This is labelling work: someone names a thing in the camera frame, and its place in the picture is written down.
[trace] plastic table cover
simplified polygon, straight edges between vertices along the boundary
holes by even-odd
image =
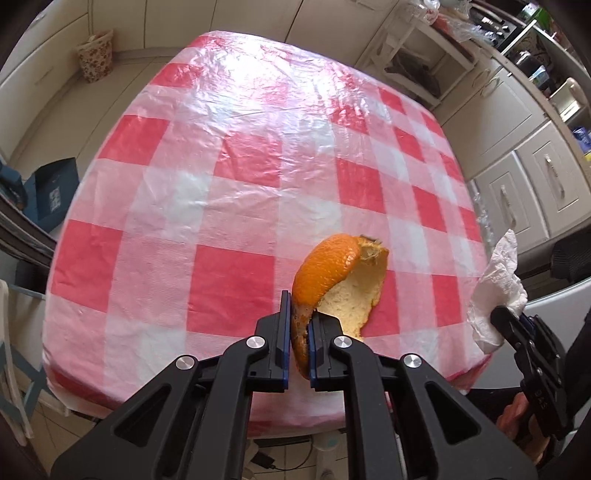
[[[50,387],[104,416],[178,355],[221,354],[336,232],[390,249],[367,344],[419,353],[468,388],[486,361],[466,322],[486,260],[432,114],[293,46],[198,37],[130,104],[76,193],[48,284]],[[250,435],[344,425],[342,393],[315,393],[293,363],[287,393],[254,395]]]

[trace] tissue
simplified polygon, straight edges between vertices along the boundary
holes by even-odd
[[[504,305],[513,315],[519,316],[527,303],[527,292],[515,275],[516,269],[517,239],[513,230],[508,230],[497,243],[468,305],[472,338],[486,354],[497,350],[505,341],[491,324],[493,309]]]

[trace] qr code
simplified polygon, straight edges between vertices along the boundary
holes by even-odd
[[[49,192],[49,210],[53,212],[61,205],[60,189],[59,187]]]

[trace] floral trash can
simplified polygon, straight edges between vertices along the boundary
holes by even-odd
[[[76,47],[82,74],[88,83],[106,77],[113,70],[113,31],[92,35]]]

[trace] kitchen cabinet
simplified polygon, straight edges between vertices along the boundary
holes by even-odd
[[[39,45],[87,13],[88,0],[54,0],[50,3],[35,17],[12,49],[0,70],[0,83]]]
[[[396,3],[370,8],[351,0],[304,0],[287,43],[352,66]]]
[[[186,47],[199,35],[216,30],[211,28],[215,6],[216,0],[147,0],[145,48]]]
[[[470,180],[544,121],[535,99],[501,69],[442,128],[465,179]]]
[[[591,192],[568,144],[545,124],[517,148],[544,211],[550,233],[558,235],[591,215]]]
[[[540,206],[515,152],[487,168],[474,180],[486,206],[495,242],[509,228],[517,237],[518,252],[548,240]]]
[[[302,0],[217,0],[212,30],[285,41]]]
[[[113,50],[144,48],[146,0],[96,0],[92,2],[92,31],[113,29]]]
[[[491,56],[483,54],[473,70],[458,82],[453,90],[433,110],[440,125],[445,124],[475,93],[493,78],[502,66]]]
[[[46,103],[79,71],[74,49],[88,36],[84,15],[39,46],[0,85],[0,151],[5,159]]]

